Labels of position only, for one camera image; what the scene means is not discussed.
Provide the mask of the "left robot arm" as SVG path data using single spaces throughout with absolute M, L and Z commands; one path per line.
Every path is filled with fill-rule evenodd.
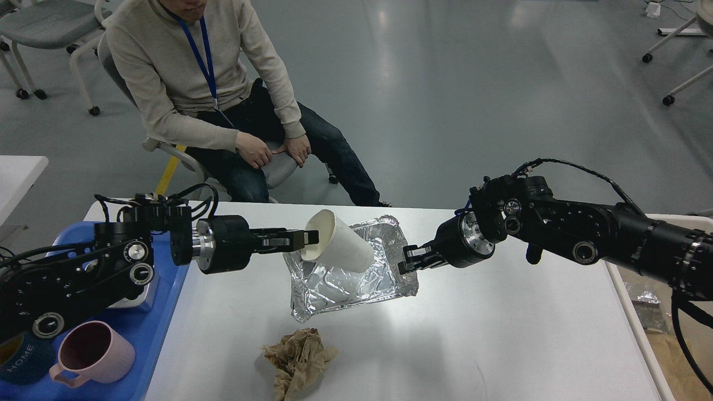
M 104 221 L 94 224 L 89 241 L 55 244 L 2 261 L 2 342 L 28 333 L 46 340 L 142 294 L 154 279 L 152 241 L 169 234 L 176 266 L 196 261 L 206 274 L 244 269 L 252 255 L 290 253 L 319 243 L 316 230 L 250 228 L 239 215 L 216 214 L 219 195 L 196 207 L 192 185 L 168 196 L 138 194 L 120 200 L 96 195 Z

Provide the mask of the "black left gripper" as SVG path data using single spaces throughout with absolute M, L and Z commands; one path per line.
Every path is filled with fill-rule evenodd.
M 251 229 L 239 215 L 212 216 L 196 225 L 201 249 L 196 259 L 206 274 L 241 271 L 253 253 L 292 253 L 319 243 L 318 230 Z

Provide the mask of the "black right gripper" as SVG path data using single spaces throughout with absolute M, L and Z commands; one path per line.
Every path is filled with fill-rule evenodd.
M 491 257 L 495 249 L 496 245 L 481 233 L 475 214 L 465 212 L 441 223 L 433 241 L 422 246 L 404 246 L 404 261 L 398 263 L 399 274 L 445 265 L 473 266 Z

